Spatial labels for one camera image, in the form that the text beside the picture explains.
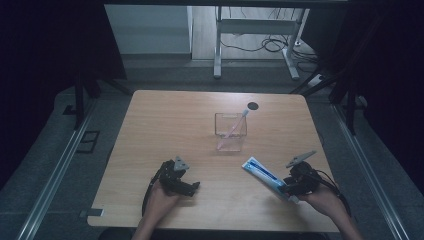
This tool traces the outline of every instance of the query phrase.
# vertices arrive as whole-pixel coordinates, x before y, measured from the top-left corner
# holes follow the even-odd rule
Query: white wall
[[[121,54],[191,53],[192,7],[105,5]]]

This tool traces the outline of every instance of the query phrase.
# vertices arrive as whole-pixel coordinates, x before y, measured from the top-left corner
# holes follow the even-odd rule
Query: metal frame
[[[218,7],[216,22],[216,46],[213,67],[213,76],[216,79],[221,78],[221,34],[239,33],[239,34],[274,34],[290,35],[287,49],[283,49],[283,56],[289,68],[293,80],[299,80],[299,73],[293,64],[291,55],[302,25],[305,9],[301,9],[295,21],[292,20],[258,20],[258,19],[222,19],[222,6]]]

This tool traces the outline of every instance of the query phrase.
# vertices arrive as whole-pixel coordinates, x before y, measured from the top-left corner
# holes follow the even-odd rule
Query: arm
[[[159,221],[176,205],[180,196],[167,192],[159,182],[153,185],[146,212],[138,224],[133,240],[148,240]]]
[[[343,239],[363,239],[352,218],[347,214],[342,201],[328,187],[321,184],[312,194],[301,195],[298,198],[311,204],[315,210],[331,218]]]

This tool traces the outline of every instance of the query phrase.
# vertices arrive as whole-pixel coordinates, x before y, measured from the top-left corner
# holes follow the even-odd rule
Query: metal rail
[[[52,202],[56,191],[60,183],[62,182],[63,176],[65,175],[66,170],[68,169],[72,157],[74,156],[74,153],[78,147],[78,144],[82,136],[84,135],[84,131],[91,120],[95,105],[95,99],[89,102],[85,119],[81,123],[80,127],[74,130],[74,132],[72,133],[72,136],[65,150],[63,151],[62,156],[60,157],[55,169],[53,170],[52,175],[50,176],[48,182],[46,183],[40,195],[38,196],[34,206],[31,209],[31,212],[25,220],[25,223],[23,224],[16,239],[34,239],[35,234],[37,233],[37,230],[40,227],[41,222],[43,221],[43,218],[47,213],[50,203]]]
[[[380,181],[378,180],[371,164],[368,161],[367,156],[362,150],[361,144],[358,139],[351,134],[344,122],[344,114],[341,112],[339,107],[332,105],[333,111],[336,113],[338,118],[340,128],[342,129],[343,134],[346,137],[353,153],[355,159],[357,160],[362,172],[364,173],[365,180],[367,181],[371,192],[374,195],[375,200],[377,201],[378,206],[380,207],[381,212],[383,213],[384,218],[387,221],[387,225],[395,239],[406,240],[409,239],[408,234],[403,226],[402,220],[400,219],[393,203],[385,193],[383,187],[381,186]]]

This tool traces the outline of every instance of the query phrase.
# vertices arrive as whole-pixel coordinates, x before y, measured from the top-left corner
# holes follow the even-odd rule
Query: transparent container
[[[215,113],[216,149],[240,152],[247,136],[246,117],[241,113]]]

